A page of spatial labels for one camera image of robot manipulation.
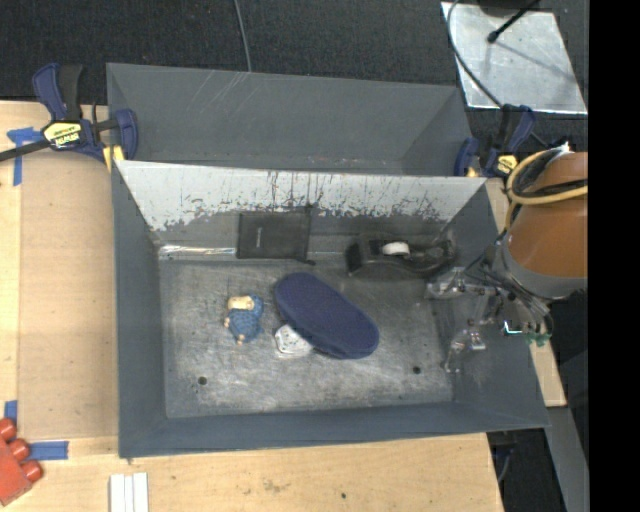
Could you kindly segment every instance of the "black carpet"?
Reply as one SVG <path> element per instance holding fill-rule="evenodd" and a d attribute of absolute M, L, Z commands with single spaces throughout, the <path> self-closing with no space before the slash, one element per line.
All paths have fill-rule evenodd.
<path fill-rule="evenodd" d="M 480 3 L 515 13 L 528 2 Z M 253 71 L 459 85 L 439 1 L 239 0 L 239 6 Z M 588 107 L 589 0 L 542 0 L 537 8 L 556 15 Z M 3 2 L 2 10 L 2 99 L 33 100 L 31 76 L 49 62 L 84 65 L 79 99 L 98 104 L 107 103 L 107 62 L 248 69 L 232 0 Z M 467 114 L 476 137 L 497 133 L 498 111 L 468 109 Z M 539 114 L 535 131 L 545 141 L 566 138 L 574 150 L 588 150 L 584 116 Z M 533 140 L 521 147 L 539 149 Z M 586 308 L 578 303 L 557 310 L 554 349 L 579 353 L 586 348 Z M 577 414 L 584 430 L 588 403 L 586 417 L 585 404 Z M 588 453 L 588 428 L 581 435 Z M 544 433 L 516 437 L 502 481 L 507 512 L 564 510 Z"/>

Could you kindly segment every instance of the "wooden board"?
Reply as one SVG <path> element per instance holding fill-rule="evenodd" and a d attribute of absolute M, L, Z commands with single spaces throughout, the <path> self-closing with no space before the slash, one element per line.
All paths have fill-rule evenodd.
<path fill-rule="evenodd" d="M 115 451 L 115 438 L 72 441 L 70 460 L 43 462 L 12 512 L 106 512 L 109 476 L 137 472 L 151 512 L 504 510 L 484 434 L 131 461 Z"/>
<path fill-rule="evenodd" d="M 0 102 L 0 113 L 3 137 L 10 129 L 38 130 L 49 121 L 35 102 Z M 106 107 L 100 107 L 99 119 L 105 116 Z M 4 139 L 3 144 L 12 146 Z M 13 187 L 13 166 L 9 161 L 0 168 L 2 398 L 19 399 L 21 433 L 31 439 L 113 435 L 117 390 L 107 168 L 86 156 L 44 149 L 23 157 L 23 182 Z"/>

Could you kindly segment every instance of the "blue oval object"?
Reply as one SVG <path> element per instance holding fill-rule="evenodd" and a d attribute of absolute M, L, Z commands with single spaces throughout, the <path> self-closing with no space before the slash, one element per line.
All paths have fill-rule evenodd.
<path fill-rule="evenodd" d="M 371 318 L 313 274 L 287 275 L 275 298 L 284 321 L 321 352 L 359 359 L 378 347 L 380 333 Z"/>

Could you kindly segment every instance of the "bin floor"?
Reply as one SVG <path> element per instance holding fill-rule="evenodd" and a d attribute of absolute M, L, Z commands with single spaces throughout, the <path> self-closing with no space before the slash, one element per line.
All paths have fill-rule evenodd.
<path fill-rule="evenodd" d="M 449 402 L 449 375 L 424 281 L 350 278 L 340 258 L 315 266 L 295 261 L 161 260 L 165 396 L 169 417 L 323 410 Z M 279 354 L 283 325 L 273 295 L 279 279 L 307 271 L 340 290 L 380 330 L 368 357 L 339 360 L 312 352 Z M 238 346 L 223 326 L 227 299 L 257 294 L 263 332 Z"/>

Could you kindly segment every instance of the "blue clamp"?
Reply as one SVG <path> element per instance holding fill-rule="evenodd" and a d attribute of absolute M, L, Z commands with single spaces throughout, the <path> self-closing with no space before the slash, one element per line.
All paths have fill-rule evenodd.
<path fill-rule="evenodd" d="M 105 145 L 99 132 L 119 128 L 120 145 L 125 157 L 134 157 L 138 147 L 138 129 L 135 114 L 130 109 L 115 112 L 114 119 L 93 123 L 82 119 L 82 110 L 77 103 L 77 85 L 82 66 L 53 62 L 40 68 L 33 75 L 32 84 L 38 101 L 51 114 L 51 123 L 42 134 L 56 151 L 74 151 L 100 162 L 104 162 Z"/>
<path fill-rule="evenodd" d="M 482 176 L 492 178 L 507 175 L 499 169 L 499 158 L 502 155 L 513 155 L 529 138 L 536 123 L 536 115 L 526 105 L 506 104 L 501 111 L 502 120 L 496 137 L 497 142 L 494 143 L 490 139 L 481 147 L 480 141 L 475 137 L 465 139 L 456 157 L 454 176 L 466 176 L 473 166 L 474 159 Z"/>

